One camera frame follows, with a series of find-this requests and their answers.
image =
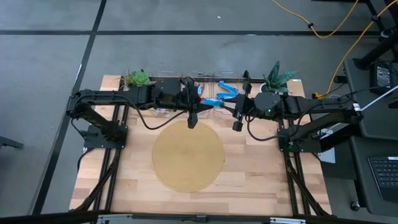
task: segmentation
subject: succulent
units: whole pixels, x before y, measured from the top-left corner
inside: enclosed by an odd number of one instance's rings
[[[285,84],[296,74],[297,71],[292,71],[292,72],[285,72],[279,75],[279,61],[278,61],[275,63],[268,77],[263,75],[266,84],[263,86],[264,89],[262,89],[262,91],[271,91],[271,92],[276,91],[279,93],[288,92],[289,90],[287,89]]]
[[[127,74],[123,76],[124,78],[124,84],[126,86],[132,86],[132,85],[137,85],[137,86],[142,86],[142,85],[148,85],[150,83],[149,80],[149,74],[147,72],[144,72],[142,69],[139,72],[130,72],[129,70],[127,71]]]

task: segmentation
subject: wooden tabletop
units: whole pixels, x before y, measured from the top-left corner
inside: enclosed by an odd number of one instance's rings
[[[118,76],[105,75],[101,90],[117,90]],[[217,83],[204,83],[204,97],[215,96],[222,90]],[[242,83],[231,83],[239,89]],[[301,80],[288,82],[290,95],[303,96]],[[259,90],[253,84],[251,97]],[[96,111],[111,119],[113,106],[97,106]],[[175,113],[157,114],[143,111],[146,123],[157,126]],[[175,121],[186,120],[187,114]],[[246,127],[239,133],[232,130],[235,119],[223,109],[205,111],[199,122],[212,127],[223,142],[225,164],[216,180],[207,188],[193,193],[181,193],[164,186],[152,168],[152,147],[159,133],[144,127],[135,110],[129,110],[126,147],[122,150],[111,210],[124,213],[174,213],[207,215],[292,215],[289,187],[282,153],[276,139],[259,142],[250,137]],[[309,122],[305,117],[302,124]],[[251,131],[259,138],[275,135],[278,124],[255,119]],[[95,149],[81,161],[70,208],[76,208],[93,190],[100,176],[104,149]],[[307,188],[327,212],[331,212],[321,165],[310,153],[301,153]],[[298,208],[303,212],[300,191],[296,187]],[[104,207],[104,188],[100,208]]]

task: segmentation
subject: circular placemat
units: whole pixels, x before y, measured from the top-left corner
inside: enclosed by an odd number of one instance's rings
[[[179,121],[157,138],[152,164],[156,176],[168,188],[194,192],[210,185],[220,173],[223,144],[207,125],[198,122],[189,129],[186,121]]]

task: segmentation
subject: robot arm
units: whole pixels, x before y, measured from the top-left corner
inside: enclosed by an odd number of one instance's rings
[[[308,100],[301,96],[284,96],[278,93],[258,93],[249,98],[251,91],[249,72],[244,73],[243,94],[225,101],[235,103],[234,108],[221,106],[237,119],[233,124],[235,131],[242,130],[245,116],[259,119],[280,121],[283,119],[300,119],[305,114],[329,113],[303,126],[291,126],[280,130],[280,135],[289,141],[331,126],[336,123],[358,123],[363,115],[359,105],[351,99]],[[108,121],[94,111],[93,105],[128,105],[134,109],[167,108],[188,112],[188,127],[194,128],[198,122],[197,113],[212,109],[212,106],[201,103],[197,86],[190,77],[180,80],[162,80],[147,86],[132,86],[128,91],[92,91],[82,90],[70,98],[67,114],[72,119],[83,118],[101,130],[107,141],[117,141],[123,134],[116,121]]]

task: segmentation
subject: black cable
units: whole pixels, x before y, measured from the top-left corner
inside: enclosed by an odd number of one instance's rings
[[[167,121],[164,122],[163,124],[161,124],[161,125],[159,125],[159,126],[157,126],[157,127],[152,128],[152,127],[149,127],[149,126],[147,125],[147,123],[145,122],[145,119],[144,119],[143,115],[141,114],[141,111],[137,108],[136,104],[135,104],[132,100],[130,100],[128,97],[123,96],[123,95],[115,95],[115,96],[118,96],[118,97],[121,97],[121,98],[124,98],[124,99],[128,100],[128,102],[132,105],[132,107],[133,107],[134,109],[136,109],[136,111],[137,111],[137,113],[138,113],[138,116],[140,117],[140,119],[141,119],[142,123],[144,124],[144,126],[145,126],[147,129],[150,129],[150,130],[159,129],[159,128],[165,126],[166,124],[168,124],[170,121],[174,120],[176,117],[178,117],[178,116],[180,116],[181,114],[187,112],[187,109],[185,109],[185,110],[183,110],[183,111],[177,113],[176,115],[174,115],[172,118],[170,118],[169,120],[167,120]]]
[[[345,94],[345,95],[343,95],[343,96],[341,96],[339,98],[342,98],[342,97],[345,97],[345,96],[348,96],[348,95],[352,96],[353,94],[360,93],[362,91],[372,90],[372,89],[375,89],[375,88],[383,88],[383,87],[387,87],[387,86],[396,86],[396,85],[398,85],[398,83],[388,84],[388,85],[384,85],[384,86],[374,86],[374,87],[366,88],[366,89],[363,89],[363,90],[358,90],[358,91],[353,91],[353,92],[347,93],[347,94]]]
[[[319,159],[319,156],[316,155],[314,152],[311,152],[311,154],[313,154],[313,156],[315,156],[315,158],[317,158],[319,160],[319,162],[322,162],[321,159]]]
[[[72,127],[75,128],[75,130],[79,133],[79,135],[80,135],[83,139],[86,139],[86,138],[84,137],[84,135],[80,132],[80,130],[75,126],[75,124],[73,124],[73,120],[74,120],[74,118],[72,118],[72,119],[70,120],[70,124],[72,125]]]
[[[290,135],[289,135],[289,138],[298,133],[299,128],[300,128],[300,123],[301,123],[301,120],[303,119],[303,117],[304,117],[307,113],[309,113],[310,110],[312,110],[312,109],[314,109],[314,108],[316,108],[317,106],[320,106],[320,105],[321,105],[321,104],[313,105],[313,106],[311,106],[309,109],[305,110],[305,111],[303,112],[303,114],[301,114],[301,116],[299,117],[299,119],[298,119],[298,121],[297,121],[296,129],[295,129],[295,131],[294,131],[293,134],[290,134]]]
[[[268,138],[265,138],[265,139],[260,139],[260,138],[255,137],[255,136],[253,135],[253,133],[250,131],[250,123],[254,120],[254,118],[256,118],[257,112],[258,112],[258,111],[256,111],[256,113],[254,114],[254,116],[253,116],[252,119],[250,118],[249,115],[246,115],[246,116],[244,117],[244,119],[245,119],[246,122],[248,123],[248,124],[247,124],[248,133],[249,133],[249,135],[250,135],[254,140],[257,140],[257,141],[268,141],[268,140],[275,139],[275,138],[281,138],[281,137],[285,137],[285,138],[286,138],[286,137],[287,137],[287,136],[281,136],[281,135],[275,135],[275,136],[271,136],[271,137],[268,137]]]
[[[81,159],[89,152],[91,152],[94,148],[87,148],[87,150],[79,157],[79,160],[77,160],[77,172],[79,172],[80,169],[80,162]]]

